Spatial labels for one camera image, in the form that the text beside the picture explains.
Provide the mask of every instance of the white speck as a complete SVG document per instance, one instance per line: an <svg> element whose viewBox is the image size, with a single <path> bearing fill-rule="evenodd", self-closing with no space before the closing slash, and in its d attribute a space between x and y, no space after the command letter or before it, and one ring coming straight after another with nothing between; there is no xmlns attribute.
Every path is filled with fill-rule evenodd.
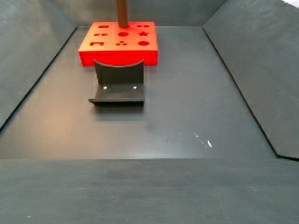
<svg viewBox="0 0 299 224"><path fill-rule="evenodd" d="M299 8L299 1L297 0L283 0L285 3L289 3L292 6Z"/></svg>
<svg viewBox="0 0 299 224"><path fill-rule="evenodd" d="M209 147L212 148L212 146L210 146L210 141L208 140L208 145L209 145Z"/></svg>

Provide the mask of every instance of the circle-shaped hole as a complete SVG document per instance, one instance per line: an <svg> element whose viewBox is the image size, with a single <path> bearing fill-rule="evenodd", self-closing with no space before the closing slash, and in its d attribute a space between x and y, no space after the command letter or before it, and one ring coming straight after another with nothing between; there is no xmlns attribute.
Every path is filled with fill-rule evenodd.
<svg viewBox="0 0 299 224"><path fill-rule="evenodd" d="M128 32L124 32L124 31L121 31L118 34L117 34L117 36L120 36L120 37L125 37L128 35Z"/></svg>
<svg viewBox="0 0 299 224"><path fill-rule="evenodd" d="M138 44L140 46L148 46L148 45L149 45L149 42L146 42L146 41L140 41L140 42L137 42L137 44Z"/></svg>

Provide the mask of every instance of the gray floor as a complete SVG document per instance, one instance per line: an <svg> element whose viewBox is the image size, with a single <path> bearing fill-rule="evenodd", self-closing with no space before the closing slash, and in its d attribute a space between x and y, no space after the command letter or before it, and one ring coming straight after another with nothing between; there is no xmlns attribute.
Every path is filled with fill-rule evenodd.
<svg viewBox="0 0 299 224"><path fill-rule="evenodd" d="M1 223L297 223L297 168L285 160L2 160Z"/></svg>
<svg viewBox="0 0 299 224"><path fill-rule="evenodd" d="M275 158L201 29L158 28L144 109L88 103L84 33L1 132L0 158L180 159L1 159L1 223L296 223L299 165Z"/></svg>
<svg viewBox="0 0 299 224"><path fill-rule="evenodd" d="M273 158L200 27L158 27L144 107L98 107L80 27L0 134L0 158Z"/></svg>

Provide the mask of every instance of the dark gray surface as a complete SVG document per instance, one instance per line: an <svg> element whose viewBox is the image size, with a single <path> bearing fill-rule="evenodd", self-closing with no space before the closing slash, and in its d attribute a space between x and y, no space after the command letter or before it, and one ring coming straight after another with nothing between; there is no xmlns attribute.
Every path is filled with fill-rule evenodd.
<svg viewBox="0 0 299 224"><path fill-rule="evenodd" d="M277 155L299 158L299 10L228 0L204 30Z"/></svg>
<svg viewBox="0 0 299 224"><path fill-rule="evenodd" d="M116 0L52 0L78 25L116 21ZM202 25L226 0L126 0L132 21L154 21L158 25Z"/></svg>
<svg viewBox="0 0 299 224"><path fill-rule="evenodd" d="M272 158L200 27L158 27L160 64L144 67L144 106L98 107L78 28L0 134L0 158Z"/></svg>
<svg viewBox="0 0 299 224"><path fill-rule="evenodd" d="M2 160L1 222L297 223L297 169L285 160Z"/></svg>
<svg viewBox="0 0 299 224"><path fill-rule="evenodd" d="M74 28L48 0L0 0L0 128Z"/></svg>

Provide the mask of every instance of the red block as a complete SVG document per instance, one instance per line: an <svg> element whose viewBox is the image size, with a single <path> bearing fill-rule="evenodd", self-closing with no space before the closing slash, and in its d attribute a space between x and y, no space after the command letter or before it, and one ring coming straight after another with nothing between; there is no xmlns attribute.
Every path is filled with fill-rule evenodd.
<svg viewBox="0 0 299 224"><path fill-rule="evenodd" d="M129 22L120 28L117 22L96 22L78 48L84 67L93 66L93 60L124 66L144 60L146 66L157 64L156 29L153 22Z"/></svg>

